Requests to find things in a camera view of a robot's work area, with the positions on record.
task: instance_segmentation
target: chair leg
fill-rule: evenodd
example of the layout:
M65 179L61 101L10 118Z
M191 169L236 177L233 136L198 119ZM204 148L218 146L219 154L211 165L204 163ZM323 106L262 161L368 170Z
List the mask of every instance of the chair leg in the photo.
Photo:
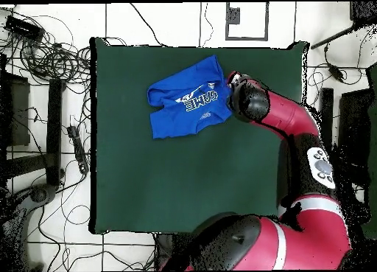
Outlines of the chair leg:
M310 49L316 49L317 47L320 47L320 46L322 46L322 45L324 45L324 44L327 44L327 43L329 43L329 42L332 42L332 41L334 41L335 39L337 39L337 38L339 38L339 37L342 37L343 35L347 35L348 33L352 32L352 31L354 31L354 30L355 30L355 27L354 27L354 26L352 26L352 27L350 27L350 28L347 28L346 30L343 30L343 31L341 31L341 32L338 32L336 35L333 35L333 36L330 37L330 38L327 38L327 39L325 39L325 40L323 40L323 41L321 41L321 42L316 43L315 45L311 46Z

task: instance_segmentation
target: black border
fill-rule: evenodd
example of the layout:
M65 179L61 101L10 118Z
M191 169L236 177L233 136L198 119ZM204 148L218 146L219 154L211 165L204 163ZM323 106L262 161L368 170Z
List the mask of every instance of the black border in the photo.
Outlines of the black border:
M229 21L228 11L230 9L230 2L227 3L226 18L225 18L225 40L226 41L268 41L268 23L269 23L269 2L266 2L266 13L264 22L264 37L251 38L251 37L229 37Z
M96 152L97 152L97 99L96 99L96 84L97 84L97 50L96 50L96 39L95 37L90 38L89 46L91 49L91 64L90 64L90 75L91 75L91 132L94 131L94 137L91 137L91 219L89 220L88 230L92 234L96 234L96 217L97 217L97 189L96 189Z

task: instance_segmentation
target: tangled wires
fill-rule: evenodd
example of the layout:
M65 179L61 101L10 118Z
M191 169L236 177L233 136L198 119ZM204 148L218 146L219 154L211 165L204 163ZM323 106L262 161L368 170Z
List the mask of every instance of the tangled wires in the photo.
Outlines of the tangled wires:
M74 46L71 30L58 18L47 15L34 16L53 18L63 23L71 35L71 44L57 43L53 34L47 32L33 17L17 12L13 13L22 17L23 21L30 22L44 31L40 42L24 38L12 32L8 33L7 39L2 40L5 44L0 44L0 52L3 52L6 48L12 50L9 60L19 60L21 62L22 66L13 64L20 69L20 75L22 76L21 71L29 72L33 80L40 86L47 86L52 78L59 78L67 85L82 84L84 85L84 90L81 92L76 92L69 86L68 89L76 94L86 93L90 88L90 47L77 49Z

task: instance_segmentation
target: blue t-shirt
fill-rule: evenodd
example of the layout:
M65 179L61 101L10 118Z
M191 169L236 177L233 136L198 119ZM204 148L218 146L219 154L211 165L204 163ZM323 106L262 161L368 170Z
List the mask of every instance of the blue t-shirt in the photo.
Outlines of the blue t-shirt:
M148 103L163 106L150 114L153 138L196 134L231 115L226 102L230 89L216 55L207 57L148 89Z

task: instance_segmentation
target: white floor tile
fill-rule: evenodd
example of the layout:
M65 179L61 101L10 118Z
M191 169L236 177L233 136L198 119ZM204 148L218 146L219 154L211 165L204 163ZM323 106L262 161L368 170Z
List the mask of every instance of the white floor tile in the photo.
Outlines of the white floor tile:
M115 246L106 245L105 250L112 253L116 260L110 254L105 254L104 271L132 271L140 269L153 258L154 246Z
M50 272L67 272L63 266L63 254L65 266L69 272L100 272L102 261L102 247L91 245L60 245L60 252L52 263ZM34 263L42 262L43 271L47 271L51 261L58 252L55 244L28 244L29 261Z
M151 233L116 232L105 234L106 243L115 244L155 244Z
M13 158L24 157L24 156L33 156L38 154L31 153L13 153ZM7 153L7 159L12 160L12 153ZM22 189L25 189L37 179L34 184L46 183L46 176L43 176L46 173L45 169L30 172L24 175L13 178L13 191L18 192ZM12 191L12 181L8 181L8 189Z
M88 46L91 37L105 35L104 4L20 4L15 11L35 19L57 43L72 44L73 36L78 49Z
M135 7L167 46L197 46L200 3L135 3ZM128 3L108 4L108 37L127 45L158 45L152 31Z
M76 92L82 92L83 90L81 85L68 85L68 87ZM67 88L63 92L62 100L62 109L64 110L62 112L62 125L65 127L72 125L77 128L80 126L80 139L82 144L85 142L85 150L88 150L91 147L91 139L89 137L91 133L91 121L90 117L85 118L85 114L90 116L90 112L85 110L85 114L81 115L81 113L82 104L88 98L89 96L85 97L85 94L75 94ZM85 105L90 110L91 104L88 102ZM62 136L62 152L74 152L74 146L70 138L66 135Z
M200 3L134 4L155 31L160 43L167 46L198 46ZM269 40L226 41L225 2L203 2L201 46L206 47L274 47L286 48L293 42L294 2L269 3ZM122 38L127 45L158 45L152 31L129 4L108 5L108 37Z

